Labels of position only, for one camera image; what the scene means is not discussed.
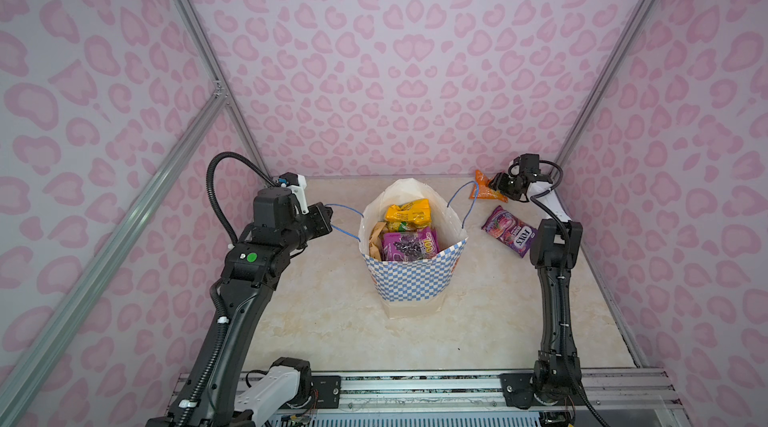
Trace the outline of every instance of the blue string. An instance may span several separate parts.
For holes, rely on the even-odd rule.
[[[347,234],[347,235],[348,235],[348,236],[350,236],[351,238],[353,238],[353,239],[356,239],[358,242],[360,242],[360,237],[357,237],[356,235],[354,235],[354,234],[351,234],[351,233],[347,232],[347,231],[346,231],[346,230],[344,230],[344,229],[339,229],[338,227],[336,227],[336,226],[335,226],[335,225],[333,225],[333,224],[331,224],[331,227],[333,227],[334,229],[338,230],[338,231],[339,231],[339,232],[341,232],[341,233],[345,233],[345,234]]]
[[[341,205],[341,204],[326,204],[326,207],[329,207],[329,206],[334,206],[334,207],[338,207],[338,208],[345,208],[345,209],[350,209],[352,212],[354,212],[355,214],[358,214],[360,217],[362,217],[362,212],[358,211],[357,209],[352,209],[352,208],[350,208],[350,207],[347,207],[346,205]]]
[[[453,202],[453,199],[456,197],[459,191],[461,191],[463,188],[467,187],[469,184],[475,184],[475,187],[477,188],[477,192],[480,192],[480,184],[477,183],[477,181],[470,181],[466,184],[462,185],[460,188],[456,189],[456,192],[453,193],[451,196],[451,200],[448,201],[448,207],[451,207],[451,202]],[[475,207],[475,201],[477,201],[477,196],[472,198],[472,205],[469,206],[469,210],[467,211],[466,216],[464,216],[464,220],[462,221],[462,229],[464,228],[464,223],[467,221],[467,217],[469,217],[469,213],[472,212],[472,209]]]

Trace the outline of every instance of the purple candy bag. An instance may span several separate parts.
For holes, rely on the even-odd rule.
[[[437,234],[432,227],[425,227],[416,232],[385,233],[382,247],[384,260],[397,262],[432,259],[440,252]]]
[[[536,229],[505,211],[502,206],[493,210],[482,230],[507,244],[510,249],[519,253],[520,257],[525,256],[531,248],[533,238],[536,237]]]

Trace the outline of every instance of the pink wall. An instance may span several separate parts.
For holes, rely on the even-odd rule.
[[[768,0],[662,0],[562,198],[699,427],[768,418]]]
[[[636,0],[194,0],[267,165],[552,158]]]
[[[143,425],[165,412],[214,315],[208,288],[229,238],[210,210],[205,171],[221,151],[244,154],[228,115],[210,129],[20,425]],[[216,193],[240,231],[256,176],[226,159]]]
[[[169,0],[0,0],[0,381],[211,92]]]

